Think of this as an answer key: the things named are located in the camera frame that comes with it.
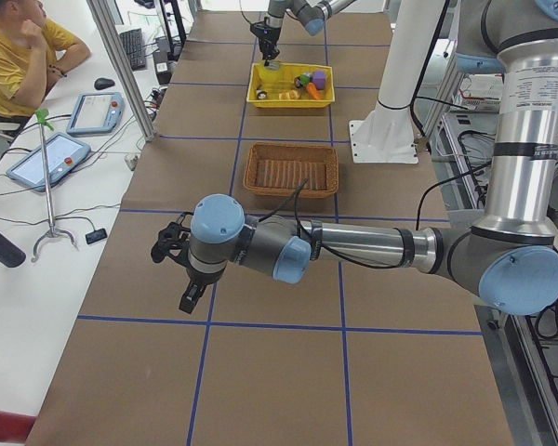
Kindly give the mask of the yellow-green tape roll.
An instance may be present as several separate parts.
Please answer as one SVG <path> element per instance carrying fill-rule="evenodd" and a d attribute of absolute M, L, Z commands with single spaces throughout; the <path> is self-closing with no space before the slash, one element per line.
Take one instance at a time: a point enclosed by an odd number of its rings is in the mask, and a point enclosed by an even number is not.
<path fill-rule="evenodd" d="M 281 69 L 281 63 L 274 60 L 267 60 L 264 62 L 264 67 L 267 70 L 278 71 Z"/>

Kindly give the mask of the yellow woven basket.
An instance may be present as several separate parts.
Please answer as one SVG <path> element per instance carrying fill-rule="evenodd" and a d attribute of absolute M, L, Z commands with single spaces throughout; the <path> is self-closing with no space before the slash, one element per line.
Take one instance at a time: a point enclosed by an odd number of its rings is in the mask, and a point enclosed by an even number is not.
<path fill-rule="evenodd" d="M 333 70 L 301 63 L 254 63 L 246 101 L 269 109 L 324 108 L 335 101 Z"/>

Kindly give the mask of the brown wicker basket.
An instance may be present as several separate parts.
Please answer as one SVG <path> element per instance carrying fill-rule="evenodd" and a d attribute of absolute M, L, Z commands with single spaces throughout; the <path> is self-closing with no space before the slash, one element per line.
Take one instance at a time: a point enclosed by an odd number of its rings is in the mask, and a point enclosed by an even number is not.
<path fill-rule="evenodd" d="M 333 147 L 257 142 L 250 148 L 244 187 L 259 196 L 286 197 L 304 180 L 300 196 L 324 199 L 339 189 L 339 158 Z"/>

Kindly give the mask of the toy panda figure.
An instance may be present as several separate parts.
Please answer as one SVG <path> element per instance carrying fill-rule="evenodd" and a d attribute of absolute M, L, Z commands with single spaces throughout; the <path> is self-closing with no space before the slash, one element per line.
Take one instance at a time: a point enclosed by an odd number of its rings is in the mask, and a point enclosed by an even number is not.
<path fill-rule="evenodd" d="M 267 91 L 261 85 L 259 85 L 256 89 L 256 99 L 257 100 L 264 100 L 267 97 L 268 97 Z"/>

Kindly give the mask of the toy croissant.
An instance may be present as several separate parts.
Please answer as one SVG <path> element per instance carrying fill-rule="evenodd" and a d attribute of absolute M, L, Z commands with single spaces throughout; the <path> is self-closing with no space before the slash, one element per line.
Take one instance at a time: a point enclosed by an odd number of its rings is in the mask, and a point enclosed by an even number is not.
<path fill-rule="evenodd" d="M 300 92 L 297 89 L 283 91 L 279 94 L 280 100 L 298 100 L 300 99 Z"/>

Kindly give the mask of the orange toy carrot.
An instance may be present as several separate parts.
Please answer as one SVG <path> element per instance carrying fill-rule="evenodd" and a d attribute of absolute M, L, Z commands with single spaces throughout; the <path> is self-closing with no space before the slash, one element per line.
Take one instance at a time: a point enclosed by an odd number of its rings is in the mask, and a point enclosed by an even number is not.
<path fill-rule="evenodd" d="M 305 85 L 305 89 L 308 93 L 308 95 L 314 99 L 314 100 L 322 100 L 323 97 L 321 95 L 321 93 L 319 92 L 319 90 L 316 88 L 314 83 L 308 83 Z"/>

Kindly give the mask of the purple foam cube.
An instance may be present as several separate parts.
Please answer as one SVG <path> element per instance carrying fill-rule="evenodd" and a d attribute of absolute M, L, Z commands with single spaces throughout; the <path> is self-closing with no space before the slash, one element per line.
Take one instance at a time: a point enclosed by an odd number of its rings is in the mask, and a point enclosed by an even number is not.
<path fill-rule="evenodd" d="M 327 73 L 323 70 L 316 70 L 312 73 L 312 82 L 318 90 L 326 90 Z"/>

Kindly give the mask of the small black device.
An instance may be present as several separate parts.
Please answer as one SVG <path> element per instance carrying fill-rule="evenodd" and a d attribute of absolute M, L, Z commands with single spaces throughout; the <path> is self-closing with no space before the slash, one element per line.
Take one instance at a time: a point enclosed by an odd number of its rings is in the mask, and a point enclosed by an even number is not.
<path fill-rule="evenodd" d="M 108 233 L 105 228 L 92 230 L 85 234 L 85 240 L 87 245 L 91 245 L 103 241 L 107 237 L 108 237 Z"/>

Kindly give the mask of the black keyboard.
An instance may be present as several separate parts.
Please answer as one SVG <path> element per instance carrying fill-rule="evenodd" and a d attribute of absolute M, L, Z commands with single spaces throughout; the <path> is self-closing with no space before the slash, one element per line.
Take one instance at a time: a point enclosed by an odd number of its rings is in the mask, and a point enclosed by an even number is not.
<path fill-rule="evenodd" d="M 145 44 L 141 29 L 132 29 L 118 34 L 126 57 L 133 71 L 144 69 L 146 63 Z"/>

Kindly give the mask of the black computer mouse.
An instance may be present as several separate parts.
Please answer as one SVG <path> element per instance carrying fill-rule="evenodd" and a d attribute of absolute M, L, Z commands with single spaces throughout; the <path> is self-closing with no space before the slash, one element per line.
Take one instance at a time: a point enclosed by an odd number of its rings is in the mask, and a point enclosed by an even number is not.
<path fill-rule="evenodd" d="M 115 81 L 110 78 L 100 77 L 94 81 L 94 88 L 98 91 L 115 86 Z"/>

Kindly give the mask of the far teach pendant tablet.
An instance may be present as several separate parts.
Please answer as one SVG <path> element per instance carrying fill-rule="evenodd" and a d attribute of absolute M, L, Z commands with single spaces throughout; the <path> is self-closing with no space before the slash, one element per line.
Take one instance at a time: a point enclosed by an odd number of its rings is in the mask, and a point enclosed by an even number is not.
<path fill-rule="evenodd" d="M 74 137 L 111 133 L 125 107 L 118 92 L 85 93 L 78 96 L 66 132 Z"/>

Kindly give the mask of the black bottle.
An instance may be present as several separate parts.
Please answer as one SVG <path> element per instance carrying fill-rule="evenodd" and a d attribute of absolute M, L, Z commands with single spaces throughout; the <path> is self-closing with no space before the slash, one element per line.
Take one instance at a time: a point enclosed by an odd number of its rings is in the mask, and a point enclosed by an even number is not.
<path fill-rule="evenodd" d="M 25 259 L 25 253 L 0 233 L 0 263 L 8 268 L 15 268 L 20 266 Z"/>

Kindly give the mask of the metal reacher grabber stick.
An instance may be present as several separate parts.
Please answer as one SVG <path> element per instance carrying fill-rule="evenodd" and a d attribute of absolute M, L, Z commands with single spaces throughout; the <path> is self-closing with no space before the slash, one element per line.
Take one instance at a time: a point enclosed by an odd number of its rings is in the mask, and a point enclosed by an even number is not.
<path fill-rule="evenodd" d="M 48 110 L 39 109 L 35 112 L 36 121 L 39 125 L 39 135 L 40 135 L 40 153 L 43 166 L 43 178 L 45 186 L 45 198 L 46 198 L 46 210 L 47 210 L 47 224 L 48 230 L 44 235 L 38 238 L 38 240 L 33 245 L 33 255 L 31 261 L 33 263 L 39 260 L 40 255 L 40 244 L 47 239 L 58 239 L 58 238 L 68 238 L 74 248 L 77 247 L 77 241 L 73 234 L 68 230 L 62 230 L 57 227 L 56 218 L 53 209 L 53 200 L 51 192 L 51 179 L 49 173 L 48 156 L 47 156 L 47 144 L 45 136 L 45 128 L 48 127 L 52 129 L 51 124 L 47 121 Z"/>

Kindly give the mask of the red object at corner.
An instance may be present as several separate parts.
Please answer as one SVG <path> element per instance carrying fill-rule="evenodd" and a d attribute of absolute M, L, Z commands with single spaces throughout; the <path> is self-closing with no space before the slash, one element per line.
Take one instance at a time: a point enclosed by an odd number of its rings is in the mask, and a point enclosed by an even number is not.
<path fill-rule="evenodd" d="M 35 416 L 0 411 L 0 442 L 24 444 L 35 421 Z"/>

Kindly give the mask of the man in yellow shirt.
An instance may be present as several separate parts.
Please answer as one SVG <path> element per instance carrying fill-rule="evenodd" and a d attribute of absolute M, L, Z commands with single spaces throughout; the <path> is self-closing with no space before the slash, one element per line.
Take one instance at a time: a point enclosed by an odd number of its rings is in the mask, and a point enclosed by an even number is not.
<path fill-rule="evenodd" d="M 39 1 L 0 1 L 0 119 L 32 117 L 89 47 L 51 20 Z"/>

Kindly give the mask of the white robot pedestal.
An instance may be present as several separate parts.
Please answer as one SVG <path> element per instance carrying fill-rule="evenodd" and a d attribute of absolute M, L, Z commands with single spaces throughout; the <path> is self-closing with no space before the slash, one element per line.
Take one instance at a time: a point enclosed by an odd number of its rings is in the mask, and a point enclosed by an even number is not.
<path fill-rule="evenodd" d="M 362 121 L 350 122 L 352 159 L 357 164 L 415 164 L 411 104 L 424 63 L 430 58 L 445 1 L 403 1 L 376 106 Z"/>

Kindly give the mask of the aluminium frame post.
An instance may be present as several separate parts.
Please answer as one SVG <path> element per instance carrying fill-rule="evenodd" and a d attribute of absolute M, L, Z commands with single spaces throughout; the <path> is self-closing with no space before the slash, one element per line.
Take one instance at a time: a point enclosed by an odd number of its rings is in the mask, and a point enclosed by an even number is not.
<path fill-rule="evenodd" d="M 121 81 L 126 93 L 126 100 L 133 111 L 139 129 L 146 142 L 153 141 L 155 137 L 153 122 L 144 107 L 144 101 L 139 86 L 131 70 L 126 52 L 123 49 L 118 32 L 115 28 L 113 15 L 105 1 L 87 0 L 87 6 L 92 18 L 97 25 L 101 40 L 113 65 L 113 68 Z"/>

